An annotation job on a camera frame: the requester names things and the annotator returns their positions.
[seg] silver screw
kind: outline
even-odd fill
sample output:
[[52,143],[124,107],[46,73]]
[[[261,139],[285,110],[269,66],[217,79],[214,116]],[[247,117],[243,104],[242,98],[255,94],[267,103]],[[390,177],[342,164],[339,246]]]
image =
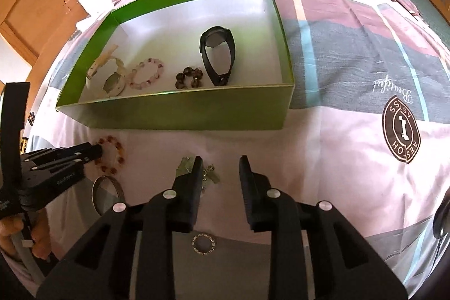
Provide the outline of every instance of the silver screw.
[[323,211],[329,211],[333,208],[333,205],[328,202],[328,201],[320,201],[319,202],[319,207],[323,210]]
[[127,208],[127,205],[125,205],[123,202],[118,202],[116,203],[113,207],[112,210],[114,212],[122,212]]
[[163,193],[164,198],[170,200],[172,198],[176,197],[176,191],[174,190],[167,190]]
[[271,188],[267,191],[267,196],[269,196],[270,198],[278,198],[281,196],[281,192],[274,188]]

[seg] metal bangle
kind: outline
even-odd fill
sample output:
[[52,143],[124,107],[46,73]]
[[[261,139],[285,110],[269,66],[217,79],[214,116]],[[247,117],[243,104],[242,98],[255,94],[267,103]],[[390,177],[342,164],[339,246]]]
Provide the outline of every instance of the metal bangle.
[[120,186],[120,183],[118,183],[118,181],[114,177],[111,177],[111,176],[100,176],[100,177],[98,177],[95,180],[94,185],[92,186],[92,205],[94,205],[95,211],[100,216],[102,216],[102,214],[100,213],[100,210],[98,209],[95,197],[97,195],[97,191],[98,191],[98,188],[100,187],[100,184],[106,179],[109,182],[111,182],[112,185],[114,186],[114,189],[116,190],[116,193],[117,193],[117,196],[119,198],[119,201],[120,202],[125,202],[125,195],[123,193],[122,187]]
[[[201,252],[197,249],[197,247],[195,246],[195,242],[197,241],[197,239],[199,239],[199,237],[204,236],[205,238],[208,238],[211,242],[211,248],[210,250],[208,250],[207,252]],[[201,254],[201,255],[207,255],[210,254],[214,251],[215,249],[215,240],[214,238],[209,235],[209,234],[205,234],[205,233],[200,233],[197,234],[196,236],[194,236],[194,238],[192,238],[192,248],[194,249],[195,253]]]

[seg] human hand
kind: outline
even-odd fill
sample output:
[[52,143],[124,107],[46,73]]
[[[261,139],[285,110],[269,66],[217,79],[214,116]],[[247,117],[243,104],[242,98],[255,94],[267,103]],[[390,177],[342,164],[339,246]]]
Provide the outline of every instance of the human hand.
[[[19,260],[19,256],[10,236],[20,232],[22,229],[23,221],[19,216],[8,216],[0,220],[0,247],[15,260]],[[35,242],[31,249],[33,255],[37,258],[47,259],[51,252],[51,245],[50,228],[45,209],[39,210],[37,220],[31,230],[31,237]]]

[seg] brown beaded bracelet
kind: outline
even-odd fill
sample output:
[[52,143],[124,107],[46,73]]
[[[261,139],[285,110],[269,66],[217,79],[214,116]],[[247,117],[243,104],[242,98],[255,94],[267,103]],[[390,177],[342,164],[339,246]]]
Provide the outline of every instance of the brown beaded bracelet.
[[110,144],[114,145],[114,147],[116,148],[118,158],[116,159],[116,163],[113,165],[113,167],[107,167],[103,163],[102,158],[98,158],[94,161],[95,165],[99,166],[100,170],[103,173],[106,173],[109,175],[116,174],[118,172],[118,170],[123,166],[123,164],[125,164],[125,158],[123,157],[124,150],[123,150],[122,144],[112,135],[109,135],[106,138],[101,137],[97,143],[100,145],[104,145],[105,143],[110,143]]
[[175,88],[176,89],[186,89],[186,85],[185,85],[185,79],[186,77],[192,77],[192,81],[191,81],[191,87],[192,88],[199,88],[202,86],[202,82],[200,82],[200,80],[203,77],[203,72],[201,69],[199,68],[191,68],[190,66],[186,67],[182,73],[178,73],[176,75],[176,83],[175,83]]

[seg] brown bead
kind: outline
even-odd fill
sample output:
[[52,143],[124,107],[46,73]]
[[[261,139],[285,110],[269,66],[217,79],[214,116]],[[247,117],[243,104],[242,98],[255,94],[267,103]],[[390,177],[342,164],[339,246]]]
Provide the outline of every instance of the brown bead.
[[192,72],[194,71],[194,69],[192,69],[190,66],[187,66],[184,70],[183,73],[184,75],[187,75],[188,77],[190,77],[192,75]]
[[191,82],[191,87],[192,88],[198,88],[202,86],[202,82],[200,82],[200,80],[198,79],[193,79]]
[[184,89],[184,88],[186,88],[186,86],[185,86],[185,84],[184,84],[181,80],[178,80],[178,81],[175,83],[175,88],[176,88],[176,89]]
[[200,69],[195,69],[192,73],[192,77],[195,79],[202,79],[203,72]]

